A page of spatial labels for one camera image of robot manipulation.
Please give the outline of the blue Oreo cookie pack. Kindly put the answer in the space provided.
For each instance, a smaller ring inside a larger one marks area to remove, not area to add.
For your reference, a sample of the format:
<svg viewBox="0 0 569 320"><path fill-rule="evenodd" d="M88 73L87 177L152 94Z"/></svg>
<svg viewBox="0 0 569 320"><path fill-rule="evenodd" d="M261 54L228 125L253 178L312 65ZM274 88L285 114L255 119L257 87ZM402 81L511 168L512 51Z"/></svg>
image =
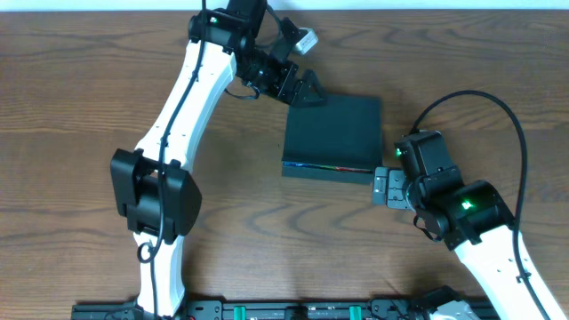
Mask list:
<svg viewBox="0 0 569 320"><path fill-rule="evenodd" d="M295 163L295 162L283 162L283 166L287 166L287 167L310 167L311 164Z"/></svg>

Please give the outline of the green Haribo gummy bag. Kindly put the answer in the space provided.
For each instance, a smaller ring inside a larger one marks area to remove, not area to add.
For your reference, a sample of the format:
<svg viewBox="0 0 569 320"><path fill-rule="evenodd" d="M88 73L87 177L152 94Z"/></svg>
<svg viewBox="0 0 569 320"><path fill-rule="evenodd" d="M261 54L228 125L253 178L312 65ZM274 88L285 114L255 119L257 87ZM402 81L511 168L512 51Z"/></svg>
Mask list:
<svg viewBox="0 0 569 320"><path fill-rule="evenodd" d="M335 172L372 173L372 170L368 170L368 169L331 166L331 165L314 165L314 168L320 169L320 170L335 171Z"/></svg>

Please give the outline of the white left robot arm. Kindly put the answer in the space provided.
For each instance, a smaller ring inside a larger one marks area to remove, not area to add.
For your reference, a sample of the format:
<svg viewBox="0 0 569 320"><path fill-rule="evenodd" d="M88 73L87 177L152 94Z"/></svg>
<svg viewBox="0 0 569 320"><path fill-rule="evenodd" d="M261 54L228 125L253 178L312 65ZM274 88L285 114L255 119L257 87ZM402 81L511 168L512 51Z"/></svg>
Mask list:
<svg viewBox="0 0 569 320"><path fill-rule="evenodd" d="M265 1L231 1L202 9L188 23L188 44L178 78L156 121L133 150L110 162L116 208L137 244L140 293L109 311L111 319L173 319L185 303L182 249L202 204L192 172L198 144L219 99L239 78L252 96L292 107L312 107L327 95L312 70L300 73L291 54L317 44L310 28L276 22L276 39L258 44Z"/></svg>

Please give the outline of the black gift box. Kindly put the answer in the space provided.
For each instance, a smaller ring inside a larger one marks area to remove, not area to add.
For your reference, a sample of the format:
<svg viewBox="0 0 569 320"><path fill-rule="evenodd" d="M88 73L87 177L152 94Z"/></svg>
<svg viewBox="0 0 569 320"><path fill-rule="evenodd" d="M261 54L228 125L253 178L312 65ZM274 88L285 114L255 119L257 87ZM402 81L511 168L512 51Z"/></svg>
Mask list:
<svg viewBox="0 0 569 320"><path fill-rule="evenodd" d="M323 106L289 108L282 155L282 175L370 185L382 166L382 101L378 97L331 94ZM283 162L311 164L287 167ZM372 170L335 172L314 168L331 165Z"/></svg>

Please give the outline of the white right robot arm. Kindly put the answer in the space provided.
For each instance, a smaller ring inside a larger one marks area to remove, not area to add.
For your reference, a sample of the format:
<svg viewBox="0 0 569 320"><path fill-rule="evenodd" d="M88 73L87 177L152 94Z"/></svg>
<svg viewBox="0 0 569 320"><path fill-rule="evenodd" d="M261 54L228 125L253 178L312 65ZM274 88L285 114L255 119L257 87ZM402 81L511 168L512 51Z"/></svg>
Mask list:
<svg viewBox="0 0 569 320"><path fill-rule="evenodd" d="M465 183L440 132L407 135L395 149L400 168L375 170L375 204L413 211L421 231L476 278L499 318L565 318L498 190L486 180Z"/></svg>

